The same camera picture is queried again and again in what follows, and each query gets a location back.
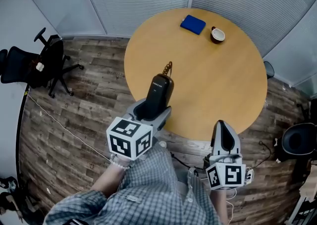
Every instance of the shirt sleeve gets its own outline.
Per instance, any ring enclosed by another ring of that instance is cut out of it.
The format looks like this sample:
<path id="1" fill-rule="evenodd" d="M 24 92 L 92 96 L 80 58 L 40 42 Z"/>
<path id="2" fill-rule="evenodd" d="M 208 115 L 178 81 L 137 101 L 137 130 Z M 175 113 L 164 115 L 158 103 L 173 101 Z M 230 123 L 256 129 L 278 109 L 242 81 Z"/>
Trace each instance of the shirt sleeve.
<path id="1" fill-rule="evenodd" d="M 44 225 L 62 225 L 70 219 L 87 219 L 98 214 L 106 201 L 106 197 L 99 191 L 69 196 L 53 206 L 45 217 Z"/>

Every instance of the coffee cup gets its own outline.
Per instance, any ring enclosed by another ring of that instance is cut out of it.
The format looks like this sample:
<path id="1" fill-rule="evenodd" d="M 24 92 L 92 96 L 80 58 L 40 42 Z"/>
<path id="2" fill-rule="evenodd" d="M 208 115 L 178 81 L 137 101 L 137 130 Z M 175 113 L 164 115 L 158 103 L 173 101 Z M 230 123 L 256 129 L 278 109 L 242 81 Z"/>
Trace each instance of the coffee cup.
<path id="1" fill-rule="evenodd" d="M 225 35 L 222 30 L 217 29 L 216 27 L 211 28 L 210 39 L 215 44 L 220 44 L 222 41 L 224 41 L 224 38 L 225 38 Z"/>

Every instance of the white cube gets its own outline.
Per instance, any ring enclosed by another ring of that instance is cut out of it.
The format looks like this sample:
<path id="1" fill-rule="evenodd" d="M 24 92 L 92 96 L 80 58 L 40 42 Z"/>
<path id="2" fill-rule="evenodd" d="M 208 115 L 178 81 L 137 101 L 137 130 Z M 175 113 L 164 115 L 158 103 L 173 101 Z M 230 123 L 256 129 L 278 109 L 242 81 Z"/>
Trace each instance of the white cube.
<path id="1" fill-rule="evenodd" d="M 228 190 L 244 185 L 245 164 L 214 163 L 206 169 L 212 190 Z"/>
<path id="2" fill-rule="evenodd" d="M 153 127 L 147 124 L 116 117 L 106 132 L 110 151 L 133 161 L 152 147 Z"/>

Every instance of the white cable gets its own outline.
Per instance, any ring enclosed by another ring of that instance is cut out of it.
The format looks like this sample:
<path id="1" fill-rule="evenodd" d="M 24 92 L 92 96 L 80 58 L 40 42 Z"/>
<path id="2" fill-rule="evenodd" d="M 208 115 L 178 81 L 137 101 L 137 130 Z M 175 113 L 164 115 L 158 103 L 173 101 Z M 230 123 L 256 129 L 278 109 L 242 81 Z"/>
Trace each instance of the white cable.
<path id="1" fill-rule="evenodd" d="M 236 188 L 234 188 L 234 191 L 235 191 L 234 196 L 231 197 L 231 198 L 229 198 L 229 199 L 233 199 L 235 196 L 237 196 L 237 190 L 236 190 Z M 230 219 L 230 221 L 228 222 L 228 225 L 229 225 L 229 223 L 230 223 L 230 222 L 232 221 L 232 219 L 233 219 L 233 204 L 231 204 L 229 201 L 226 201 L 226 202 L 232 206 L 231 219 Z"/>
<path id="2" fill-rule="evenodd" d="M 234 188 L 234 190 L 235 190 L 235 194 L 234 194 L 234 196 L 232 197 L 232 198 L 229 198 L 229 199 L 233 199 L 235 196 L 237 196 L 237 190 L 236 190 L 236 188 Z"/>
<path id="3" fill-rule="evenodd" d="M 97 154 L 101 155 L 103 158 L 105 158 L 106 160 L 108 160 L 110 162 L 110 160 L 104 156 L 103 154 L 99 153 L 96 149 L 94 149 L 92 146 L 88 145 L 85 141 L 83 141 L 81 138 L 79 138 L 78 136 L 76 136 L 75 134 L 73 134 L 70 130 L 66 129 L 60 122 L 58 122 L 52 115 L 50 115 L 45 109 L 42 108 L 41 105 L 39 105 L 30 95 L 29 95 L 29 91 L 27 91 L 27 96 L 29 98 L 31 98 L 33 100 L 34 103 L 37 104 L 37 106 L 39 106 L 43 111 L 45 111 L 45 113 L 47 115 L 49 115 L 56 123 L 58 123 L 64 130 L 66 130 L 67 132 L 69 132 L 71 135 L 73 135 L 75 138 L 79 139 L 82 143 L 84 143 L 87 147 L 90 147 L 92 150 L 94 150 Z"/>
<path id="4" fill-rule="evenodd" d="M 232 205 L 229 201 L 226 201 L 226 202 L 232 206 L 231 219 L 230 219 L 230 221 L 228 222 L 228 225 L 229 225 L 230 222 L 231 222 L 232 219 L 233 219 L 233 205 Z"/>

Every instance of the wristband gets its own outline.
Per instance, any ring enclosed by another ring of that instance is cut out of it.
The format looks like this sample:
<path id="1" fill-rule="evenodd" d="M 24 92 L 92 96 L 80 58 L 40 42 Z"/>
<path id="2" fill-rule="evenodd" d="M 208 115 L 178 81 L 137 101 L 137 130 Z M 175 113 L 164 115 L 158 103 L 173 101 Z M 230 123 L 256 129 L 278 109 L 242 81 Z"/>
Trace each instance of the wristband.
<path id="1" fill-rule="evenodd" d="M 133 165 L 131 165 L 131 161 L 124 161 L 118 157 L 118 155 L 112 154 L 110 158 L 110 162 L 124 170 L 130 169 Z"/>

